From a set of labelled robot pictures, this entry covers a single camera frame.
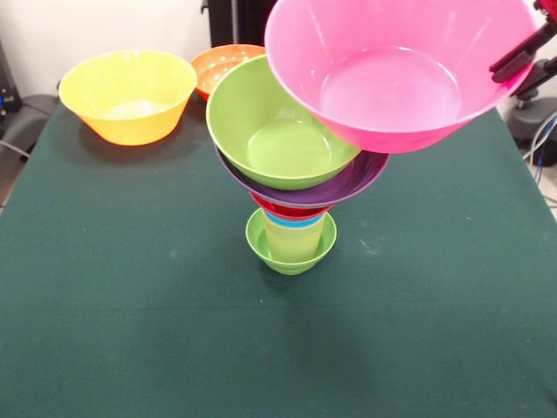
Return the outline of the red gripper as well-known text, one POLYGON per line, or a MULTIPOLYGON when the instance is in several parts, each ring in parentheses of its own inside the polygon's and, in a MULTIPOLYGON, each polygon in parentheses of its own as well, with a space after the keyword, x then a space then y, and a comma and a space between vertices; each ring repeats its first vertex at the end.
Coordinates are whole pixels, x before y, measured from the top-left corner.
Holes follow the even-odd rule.
MULTIPOLYGON (((534 8, 543 12, 548 19, 533 35, 514 47, 504 57, 489 67, 492 80, 503 84, 519 75, 535 58, 537 51, 556 36, 557 0, 535 0, 534 8)), ((556 76, 557 57, 537 61, 530 73, 515 91, 520 98, 556 76)))

